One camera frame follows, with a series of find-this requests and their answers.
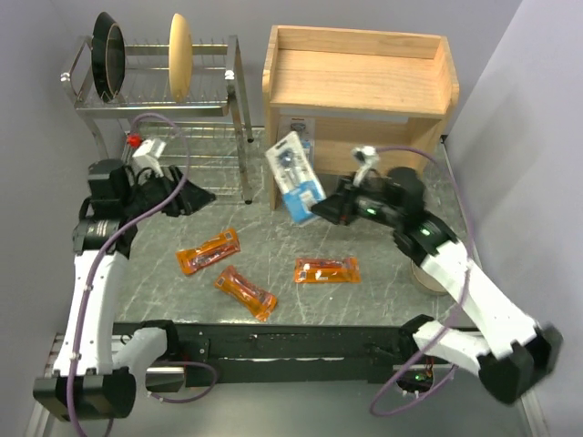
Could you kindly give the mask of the blue razor blister pack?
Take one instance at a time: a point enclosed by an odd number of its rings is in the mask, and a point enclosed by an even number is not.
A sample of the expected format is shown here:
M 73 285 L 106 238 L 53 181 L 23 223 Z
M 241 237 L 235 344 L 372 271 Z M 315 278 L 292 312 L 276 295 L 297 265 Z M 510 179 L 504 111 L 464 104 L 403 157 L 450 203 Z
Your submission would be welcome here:
M 314 117 L 281 116 L 278 127 L 278 139 L 282 139 L 292 131 L 296 132 L 302 143 L 304 154 L 312 164 L 314 161 L 315 128 L 316 123 Z
M 325 192 L 298 133 L 288 133 L 265 152 L 265 157 L 292 221 L 303 226 L 317 219 L 312 207 L 325 200 Z

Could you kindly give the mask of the wooden two-tier shelf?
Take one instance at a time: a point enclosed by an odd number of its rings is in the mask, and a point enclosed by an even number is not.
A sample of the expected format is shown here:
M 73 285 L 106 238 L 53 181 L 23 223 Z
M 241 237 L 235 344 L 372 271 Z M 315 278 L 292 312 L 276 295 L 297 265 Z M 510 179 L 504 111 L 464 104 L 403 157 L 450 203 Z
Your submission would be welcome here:
M 459 95 L 444 36 L 275 25 L 262 74 L 265 144 L 288 110 L 315 120 L 319 174 L 355 171 L 357 146 L 432 153 Z

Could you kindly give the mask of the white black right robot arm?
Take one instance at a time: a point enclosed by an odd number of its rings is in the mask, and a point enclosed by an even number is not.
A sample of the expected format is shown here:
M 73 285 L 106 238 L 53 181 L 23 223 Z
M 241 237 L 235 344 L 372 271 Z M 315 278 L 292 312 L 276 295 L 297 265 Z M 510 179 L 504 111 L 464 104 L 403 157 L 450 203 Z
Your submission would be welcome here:
M 563 336 L 515 305 L 476 265 L 451 228 L 425 207 L 425 186 L 410 168 L 383 178 L 367 171 L 341 179 L 335 192 L 311 208 L 334 225 L 369 219 L 393 231 L 396 247 L 452 297 L 476 335 L 420 315 L 403 325 L 398 350 L 411 366 L 425 356 L 474 374 L 497 401 L 511 405 L 549 376 Z

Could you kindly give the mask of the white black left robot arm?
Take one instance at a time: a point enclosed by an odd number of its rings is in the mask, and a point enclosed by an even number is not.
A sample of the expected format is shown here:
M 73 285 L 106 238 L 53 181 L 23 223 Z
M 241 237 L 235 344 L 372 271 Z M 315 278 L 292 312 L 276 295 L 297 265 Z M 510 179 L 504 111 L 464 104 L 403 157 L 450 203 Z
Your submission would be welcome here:
M 146 321 L 114 351 L 118 293 L 138 223 L 158 212 L 192 215 L 215 201 L 214 193 L 170 166 L 134 171 L 120 159 L 88 168 L 90 194 L 73 231 L 75 285 L 62 346 L 50 376 L 36 379 L 33 396 L 61 422 L 129 416 L 147 369 L 168 366 L 181 354 L 171 320 Z

